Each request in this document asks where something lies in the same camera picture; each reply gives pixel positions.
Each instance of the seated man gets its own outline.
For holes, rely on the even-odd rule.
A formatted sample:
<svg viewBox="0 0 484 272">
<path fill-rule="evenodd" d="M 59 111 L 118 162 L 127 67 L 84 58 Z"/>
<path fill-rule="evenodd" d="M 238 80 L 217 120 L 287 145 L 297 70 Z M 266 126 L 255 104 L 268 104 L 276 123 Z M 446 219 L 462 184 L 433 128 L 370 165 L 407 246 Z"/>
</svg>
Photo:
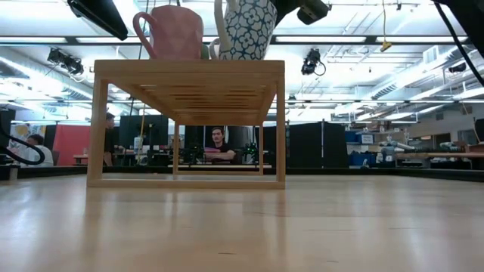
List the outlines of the seated man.
<svg viewBox="0 0 484 272">
<path fill-rule="evenodd" d="M 205 158 L 208 161 L 231 161 L 235 152 L 225 143 L 223 128 L 212 129 L 213 146 L 205 149 Z"/>
<path fill-rule="evenodd" d="M 39 134 L 33 134 L 30 135 L 27 138 L 27 143 L 32 144 L 33 146 L 36 146 L 39 148 L 45 156 L 45 160 L 43 163 L 39 165 L 26 165 L 21 163 L 20 165 L 22 167 L 52 167 L 54 166 L 54 160 L 52 159 L 52 152 L 47 148 L 44 147 L 44 138 L 40 136 Z M 37 153 L 37 151 L 33 150 L 30 147 L 27 147 L 25 150 L 25 153 L 22 155 L 22 158 L 28 159 L 29 161 L 36 162 L 40 159 L 40 155 Z"/>
</svg>

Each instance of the pink mug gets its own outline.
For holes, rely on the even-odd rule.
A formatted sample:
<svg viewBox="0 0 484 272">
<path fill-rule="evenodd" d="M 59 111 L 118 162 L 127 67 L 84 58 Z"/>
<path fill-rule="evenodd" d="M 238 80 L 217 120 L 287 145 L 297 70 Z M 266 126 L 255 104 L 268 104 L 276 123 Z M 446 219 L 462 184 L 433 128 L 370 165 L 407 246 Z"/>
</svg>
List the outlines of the pink mug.
<svg viewBox="0 0 484 272">
<path fill-rule="evenodd" d="M 150 24 L 150 41 L 141 30 L 139 20 Z M 133 18 L 136 35 L 152 59 L 199 60 L 202 49 L 202 18 L 188 8 L 165 5 L 139 12 Z"/>
</svg>

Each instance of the person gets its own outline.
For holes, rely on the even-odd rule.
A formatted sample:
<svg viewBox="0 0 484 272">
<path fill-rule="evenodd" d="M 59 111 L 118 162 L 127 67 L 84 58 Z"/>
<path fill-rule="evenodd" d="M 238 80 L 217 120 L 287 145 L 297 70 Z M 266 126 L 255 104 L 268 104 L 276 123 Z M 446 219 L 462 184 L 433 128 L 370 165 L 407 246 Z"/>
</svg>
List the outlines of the person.
<svg viewBox="0 0 484 272">
<path fill-rule="evenodd" d="M 39 148 L 45 156 L 44 162 L 38 165 L 26 165 L 21 163 L 20 166 L 22 167 L 52 167 L 54 166 L 54 160 L 52 159 L 52 152 L 47 148 L 44 147 L 44 138 L 39 134 L 32 134 L 27 138 L 27 143 L 32 144 Z M 28 159 L 29 161 L 36 162 L 40 159 L 40 155 L 34 149 L 28 147 L 25 150 L 24 155 L 22 156 L 24 159 Z"/>
<path fill-rule="evenodd" d="M 212 128 L 213 146 L 210 152 L 205 152 L 205 157 L 208 160 L 224 160 L 231 161 L 235 157 L 235 152 L 225 143 L 225 135 L 223 128 Z"/>
<path fill-rule="evenodd" d="M 106 134 L 104 136 L 104 165 L 113 166 L 114 150 L 124 151 L 124 147 L 114 144 L 114 115 L 106 113 Z"/>
</svg>

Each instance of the blue and white vase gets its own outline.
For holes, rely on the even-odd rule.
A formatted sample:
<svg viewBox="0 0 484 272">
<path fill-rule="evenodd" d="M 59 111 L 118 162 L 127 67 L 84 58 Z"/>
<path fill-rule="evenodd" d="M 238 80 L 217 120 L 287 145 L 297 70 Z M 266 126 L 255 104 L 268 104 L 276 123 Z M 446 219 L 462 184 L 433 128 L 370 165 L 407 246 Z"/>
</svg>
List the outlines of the blue and white vase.
<svg viewBox="0 0 484 272">
<path fill-rule="evenodd" d="M 271 42 L 278 11 L 270 0 L 227 0 L 225 18 L 222 0 L 215 0 L 219 38 L 210 44 L 215 60 L 263 60 Z M 216 53 L 215 43 L 220 43 Z"/>
</svg>

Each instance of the red wall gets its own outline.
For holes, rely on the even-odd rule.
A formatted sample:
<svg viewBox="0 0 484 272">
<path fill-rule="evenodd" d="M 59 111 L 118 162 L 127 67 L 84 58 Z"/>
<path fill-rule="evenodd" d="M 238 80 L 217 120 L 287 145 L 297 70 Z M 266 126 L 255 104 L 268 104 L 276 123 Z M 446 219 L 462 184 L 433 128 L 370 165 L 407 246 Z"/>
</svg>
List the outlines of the red wall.
<svg viewBox="0 0 484 272">
<path fill-rule="evenodd" d="M 72 166 L 76 163 L 74 155 L 82 155 L 89 147 L 88 125 L 57 125 L 54 150 L 59 152 L 59 166 Z"/>
</svg>

